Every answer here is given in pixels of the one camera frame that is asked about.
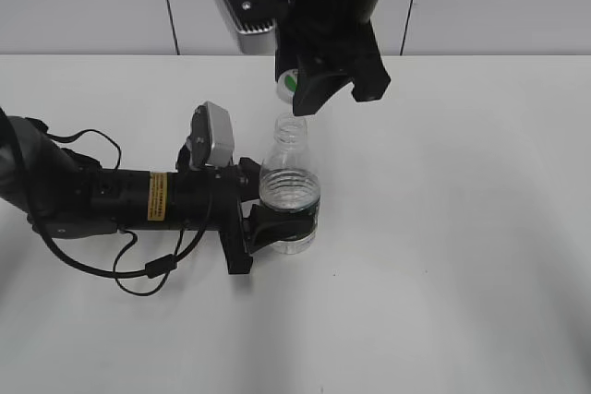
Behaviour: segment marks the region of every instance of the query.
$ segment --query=black cable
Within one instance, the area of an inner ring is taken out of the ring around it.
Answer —
[[[98,129],[85,129],[83,131],[80,131],[79,133],[76,133],[73,136],[66,136],[66,137],[61,137],[61,136],[55,136],[53,134],[49,134],[47,133],[47,137],[50,138],[51,140],[53,140],[54,142],[59,142],[59,143],[72,143],[75,142],[76,140],[78,140],[79,138],[81,138],[82,136],[84,136],[87,133],[95,133],[98,134],[99,136],[103,136],[104,138],[106,138],[109,142],[111,142],[111,145],[113,145],[115,147],[115,149],[117,150],[117,164],[115,165],[114,169],[115,171],[117,171],[119,169],[119,166],[121,165],[121,147],[117,144],[117,142],[115,142],[114,140],[112,140],[110,137],[108,137],[106,134],[104,134],[102,131],[99,131]]]
[[[37,228],[37,232],[49,248],[49,250],[54,253],[54,255],[59,258],[62,262],[69,265],[72,268],[75,268],[79,271],[86,272],[88,274],[92,274],[98,277],[104,277],[107,279],[113,279],[117,277],[118,279],[135,279],[137,277],[142,277],[146,275],[146,270],[138,270],[138,271],[126,271],[126,272],[117,272],[116,276],[113,274],[112,271],[107,271],[104,269],[98,269],[94,267],[90,267],[83,263],[78,262],[74,258],[70,257],[66,254],[59,246],[55,243],[52,236],[47,232],[47,227],[45,226],[45,222],[42,220],[42,217],[37,210],[36,205],[34,204],[35,199],[33,198],[31,186],[29,182],[29,172],[25,166],[25,161],[22,157],[22,151],[20,150],[20,144],[18,143],[18,136],[15,132],[14,127],[10,123],[10,119],[4,112],[4,110],[0,107],[0,128],[4,129],[4,136],[6,142],[8,143],[10,150],[12,151],[12,157],[14,158],[15,165],[18,171],[18,177],[20,178],[21,186],[23,192],[25,193],[25,198],[27,200],[27,207],[29,208],[30,217],[33,220],[33,225]]]
[[[16,170],[18,172],[18,177],[20,178],[21,186],[22,186],[23,192],[25,193],[27,207],[29,209],[29,215],[32,218],[33,226],[37,229],[38,234],[43,239],[43,241],[45,242],[45,244],[47,245],[49,250],[52,253],[54,253],[54,255],[57,258],[59,258],[62,262],[64,262],[65,264],[69,265],[70,267],[72,267],[74,269],[77,269],[82,272],[86,272],[87,274],[91,274],[91,275],[94,275],[97,277],[103,277],[106,279],[122,280],[122,279],[136,279],[138,277],[144,277],[144,276],[152,277],[152,276],[150,276],[150,273],[148,272],[147,268],[142,269],[142,270],[137,270],[137,271],[124,271],[124,272],[114,271],[114,270],[107,271],[104,269],[97,269],[97,268],[85,265],[83,263],[80,263],[76,259],[74,259],[74,258],[70,257],[68,254],[66,254],[55,243],[52,236],[48,233],[47,227],[45,226],[45,222],[43,221],[42,217],[39,214],[39,211],[37,210],[37,207],[34,204],[35,200],[33,198],[32,188],[30,186],[29,172],[27,171],[27,168],[25,166],[25,161],[23,159],[22,151],[20,149],[20,143],[18,142],[17,133],[15,132],[15,129],[10,122],[10,119],[8,119],[8,116],[6,115],[6,113],[4,112],[2,107],[0,107],[0,140],[2,140],[2,136],[4,136],[4,140],[8,143],[10,150],[12,152],[12,156],[15,161]],[[61,138],[62,139],[70,139],[71,137],[61,137]],[[209,203],[208,203],[208,208],[207,208],[207,213],[206,213],[205,219],[203,220],[203,223],[199,227],[197,234],[195,235],[193,240],[189,243],[187,248],[185,248],[185,250],[183,250],[182,253],[178,254],[178,250],[180,249],[180,245],[182,243],[182,235],[181,235],[181,238],[179,239],[179,242],[176,246],[175,254],[173,256],[175,264],[180,262],[181,260],[183,260],[186,256],[188,256],[191,253],[191,251],[193,251],[195,249],[195,247],[197,246],[197,244],[199,243],[199,241],[203,237],[203,234],[207,230],[207,226],[210,222],[210,217],[211,217],[211,209],[213,207],[213,195],[211,193],[211,189],[210,189],[209,194],[210,194],[210,198],[209,198]],[[122,252],[119,253],[118,259],[120,259],[121,256],[126,251],[128,251],[131,246],[135,245],[138,241],[138,237],[136,234],[134,234],[130,231],[124,231],[124,233],[131,234],[132,240],[122,249]],[[116,264],[118,263],[118,259],[116,260],[116,262],[114,264],[114,268],[116,267]],[[170,274],[170,270],[172,270],[172,269],[174,269],[174,268],[171,268],[171,269],[163,272],[163,274]]]
[[[400,55],[404,55],[404,48],[406,47],[406,36],[408,35],[408,27],[410,25],[410,17],[413,14],[413,4],[415,0],[410,0],[410,4],[408,4],[408,13],[406,14],[406,24],[404,25],[404,36],[403,42],[400,45]]]
[[[113,262],[113,273],[114,274],[116,274],[117,264],[119,263],[119,260],[121,260],[121,257],[123,256],[123,254],[125,254],[127,251],[129,251],[129,249],[131,249],[131,247],[138,242],[138,235],[137,234],[135,234],[131,231],[127,231],[127,230],[122,231],[122,233],[130,234],[132,236],[132,239],[127,245],[125,245],[123,247],[123,249],[121,251],[119,251],[119,254],[117,254],[117,257],[115,258],[115,262]],[[178,255],[178,251],[181,249],[181,244],[183,244],[184,235],[185,235],[185,227],[183,227],[179,232],[178,242],[176,242],[176,248],[175,248],[175,257]],[[168,281],[168,278],[170,277],[170,272],[171,271],[167,271],[163,275],[163,278],[160,280],[160,283],[158,283],[156,288],[154,288],[151,291],[147,291],[145,293],[138,293],[138,292],[135,292],[135,291],[132,291],[132,290],[126,288],[125,285],[123,283],[121,283],[121,280],[119,280],[117,277],[115,277],[115,283],[117,284],[117,286],[119,288],[121,288],[124,292],[126,292],[128,294],[136,295],[137,297],[150,297],[151,295],[156,294],[159,290],[161,290],[164,287],[164,285]]]
[[[203,238],[203,234],[207,230],[207,225],[209,225],[209,223],[210,223],[212,208],[213,208],[213,195],[211,194],[211,187],[210,187],[210,198],[209,198],[209,203],[207,205],[207,212],[205,214],[205,219],[203,220],[203,223],[201,224],[201,226],[199,227],[199,230],[195,234],[195,237],[193,237],[193,240],[191,240],[191,242],[187,245],[187,247],[183,250],[182,253],[180,253],[179,255],[175,255],[176,263],[180,262],[185,257],[187,257],[189,254],[191,254],[191,252],[195,249],[197,244],[201,241],[201,238]]]

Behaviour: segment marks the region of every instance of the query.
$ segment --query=cable connector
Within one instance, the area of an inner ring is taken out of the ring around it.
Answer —
[[[152,260],[146,264],[146,276],[149,279],[155,279],[176,269],[176,257],[174,254],[169,254]]]

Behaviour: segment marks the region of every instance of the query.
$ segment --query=yellow warning label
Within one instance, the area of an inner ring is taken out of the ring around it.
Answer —
[[[168,175],[166,173],[150,173],[148,221],[164,221],[166,217],[167,194]]]

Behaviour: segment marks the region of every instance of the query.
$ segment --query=plastic water bottle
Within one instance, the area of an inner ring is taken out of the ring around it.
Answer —
[[[308,126],[303,117],[281,114],[275,123],[275,144],[260,170],[260,200],[278,212],[312,212],[318,217],[320,183],[308,146]],[[276,242],[275,251],[297,254],[308,249],[316,236]]]

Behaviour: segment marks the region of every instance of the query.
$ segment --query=white table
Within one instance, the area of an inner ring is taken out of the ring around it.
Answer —
[[[150,299],[67,268],[0,203],[0,380],[19,393],[587,393],[591,58],[391,58],[383,101],[309,122],[316,243],[226,274],[208,233]],[[123,167],[172,170],[193,109],[271,143],[270,58],[0,57],[0,102],[56,134],[97,127]],[[115,161],[94,136],[78,151]],[[123,268],[170,251],[142,233]],[[63,242],[109,267],[126,241]],[[136,286],[148,289],[149,285]]]

